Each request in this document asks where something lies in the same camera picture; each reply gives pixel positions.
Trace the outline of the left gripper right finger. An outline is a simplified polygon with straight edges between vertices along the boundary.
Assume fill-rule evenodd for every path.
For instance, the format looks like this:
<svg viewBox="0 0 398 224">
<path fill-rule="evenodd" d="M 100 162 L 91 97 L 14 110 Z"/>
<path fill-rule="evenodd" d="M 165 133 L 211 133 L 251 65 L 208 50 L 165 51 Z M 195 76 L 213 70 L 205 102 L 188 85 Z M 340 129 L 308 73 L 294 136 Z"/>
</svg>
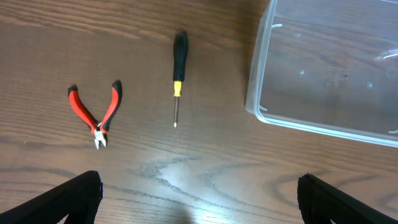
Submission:
<svg viewBox="0 0 398 224">
<path fill-rule="evenodd" d="M 397 224 L 397 220 L 312 174 L 298 179 L 297 200 L 306 224 Z"/>
</svg>

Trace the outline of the black yellow screwdriver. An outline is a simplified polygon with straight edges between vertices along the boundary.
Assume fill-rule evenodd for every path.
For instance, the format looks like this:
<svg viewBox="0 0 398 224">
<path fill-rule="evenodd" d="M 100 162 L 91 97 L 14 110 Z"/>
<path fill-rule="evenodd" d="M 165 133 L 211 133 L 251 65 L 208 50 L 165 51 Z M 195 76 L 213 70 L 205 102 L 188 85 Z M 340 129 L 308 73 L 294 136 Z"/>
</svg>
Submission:
<svg viewBox="0 0 398 224">
<path fill-rule="evenodd" d="M 188 55 L 188 34 L 185 30 L 181 30 L 174 38 L 174 127 L 178 125 L 178 109 L 179 100 L 182 94 L 182 83 L 185 80 L 185 66 Z"/>
</svg>

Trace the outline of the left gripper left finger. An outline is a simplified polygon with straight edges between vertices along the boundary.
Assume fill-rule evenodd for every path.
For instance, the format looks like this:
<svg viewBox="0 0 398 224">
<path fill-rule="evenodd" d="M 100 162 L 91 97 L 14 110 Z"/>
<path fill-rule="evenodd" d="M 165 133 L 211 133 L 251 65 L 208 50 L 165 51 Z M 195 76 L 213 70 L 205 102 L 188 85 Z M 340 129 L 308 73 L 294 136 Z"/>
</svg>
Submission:
<svg viewBox="0 0 398 224">
<path fill-rule="evenodd" d="M 39 195 L 1 214 L 1 223 L 87 223 L 94 224 L 103 198 L 103 183 L 95 170 Z"/>
</svg>

